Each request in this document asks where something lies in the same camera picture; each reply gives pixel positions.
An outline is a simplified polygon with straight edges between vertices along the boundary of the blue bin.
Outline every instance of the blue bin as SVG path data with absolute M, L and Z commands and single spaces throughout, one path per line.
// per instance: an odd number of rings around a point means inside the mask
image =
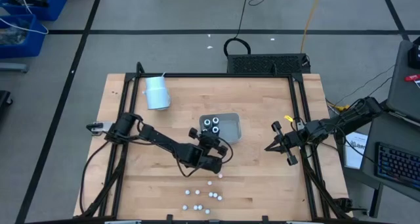
M 48 7 L 31 7 L 30 10 L 38 20 L 56 20 L 61 13 L 67 0 L 48 0 Z M 29 14 L 25 6 L 8 5 L 8 0 L 0 0 L 0 7 L 3 7 L 9 14 Z
M 45 28 L 37 21 L 36 16 L 33 14 L 21 14 L 15 16 L 0 16 L 4 21 L 12 24 L 17 23 L 18 19 L 25 20 L 30 24 L 31 30 L 45 32 Z M 0 28 L 9 28 L 7 24 L 0 21 Z M 44 42 L 45 35 L 35 32 L 28 32 L 25 41 L 16 45 L 0 45 L 0 58 L 13 58 L 13 57 L 27 57 L 37 56 L 41 51 L 42 43 Z

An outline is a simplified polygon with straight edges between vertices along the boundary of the paper sheet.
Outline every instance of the paper sheet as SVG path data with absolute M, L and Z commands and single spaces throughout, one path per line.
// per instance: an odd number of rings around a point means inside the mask
M 368 141 L 368 136 L 363 135 L 361 133 L 350 133 L 346 136 L 347 141 L 360 153 L 365 153 L 366 142 Z M 345 167 L 353 168 L 353 169 L 360 169 L 360 165 L 362 165 L 362 155 L 358 154 L 351 148 L 348 144 L 346 144 L 344 148 L 345 152 Z

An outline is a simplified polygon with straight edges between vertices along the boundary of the keyboard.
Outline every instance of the keyboard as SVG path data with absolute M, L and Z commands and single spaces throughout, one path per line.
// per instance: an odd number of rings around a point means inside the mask
M 420 154 L 378 142 L 375 175 L 420 190 Z

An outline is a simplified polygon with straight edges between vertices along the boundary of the white cup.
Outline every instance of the white cup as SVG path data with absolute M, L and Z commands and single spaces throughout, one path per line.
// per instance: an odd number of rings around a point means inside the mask
M 146 90 L 143 93 L 149 110 L 165 110 L 171 105 L 171 96 L 162 76 L 146 78 Z

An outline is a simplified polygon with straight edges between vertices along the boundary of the black metal frame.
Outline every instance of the black metal frame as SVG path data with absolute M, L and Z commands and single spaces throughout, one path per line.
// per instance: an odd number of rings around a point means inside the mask
M 123 86 L 123 92 L 119 104 L 119 110 L 118 110 L 118 116 L 120 116 L 124 112 L 124 108 L 127 102 L 127 94 L 129 90 L 129 84 L 132 80 L 134 80 L 133 85 L 133 92 L 131 95 L 131 101 L 130 101 L 130 108 L 129 112 L 134 112 L 135 104 L 136 104 L 136 98 L 137 98 L 137 92 L 138 92 L 138 83 L 140 81 L 140 78 L 148 78 L 148 77 L 155 77 L 155 76 L 161 76 L 161 73 L 144 73 L 144 70 L 142 69 L 141 64 L 137 64 L 137 72 L 136 73 L 126 73 L 125 79 L 124 79 L 124 86 Z M 310 121 L 310 113 L 309 113 L 309 106 L 306 99 L 306 93 L 305 93 L 305 86 L 303 83 L 303 77 L 302 74 L 225 74 L 225 73 L 210 73 L 210 74 L 195 74 L 195 73 L 166 73 L 166 78 L 286 78 L 289 82 L 289 90 L 291 95 L 291 102 L 293 107 L 293 113 L 294 117 L 296 118 L 296 122 L 301 122 L 300 116 L 299 116 L 299 107 L 298 102 L 296 98 L 296 92 L 295 92 L 295 85 L 294 82 L 296 81 L 299 85 L 299 91 L 302 98 L 302 104 L 303 104 L 303 111 L 304 111 L 304 117 L 307 122 Z M 116 158 L 116 152 L 117 152 L 118 145 L 112 145 L 112 149 L 110 152 L 110 159 L 108 162 L 108 169 L 106 171 L 106 178 L 105 182 L 109 181 L 110 176 L 113 172 L 115 158 Z M 123 149 L 121 151 L 121 157 L 126 157 L 123 155 L 127 155 L 128 151 L 128 144 L 122 145 Z M 321 173 L 321 167 L 319 162 L 318 153 L 315 149 L 312 149 L 311 151 L 314 153 L 313 157 L 313 163 L 315 167 L 315 172 L 317 175 L 317 178 L 320 181 L 323 181 L 322 179 L 322 173 Z M 301 157 L 306 158 L 306 150 L 301 150 Z M 306 191 L 308 196 L 308 205 L 310 210 L 310 216 L 312 220 L 315 220 L 318 218 L 317 210 L 316 210 L 316 204 L 314 200 L 314 192 L 312 189 L 312 182 L 307 174 L 304 173 L 304 179 L 305 179 L 305 185 L 306 185 Z M 122 182 L 123 182 L 123 173 L 119 176 L 117 180 L 117 185 L 115 187 L 115 196 L 114 201 L 112 204 L 112 216 L 117 217 L 118 214 L 118 208 L 119 208 L 119 199 L 121 196 L 121 188 L 122 188 Z M 325 200 L 321 198 L 321 204 L 322 204 L 322 210 L 324 218 L 330 218 L 329 215 L 329 208 L 327 206 L 327 203 Z M 108 202 L 107 197 L 104 199 L 100 211 L 98 215 L 100 217 L 104 216 L 106 213 L 106 203 Z

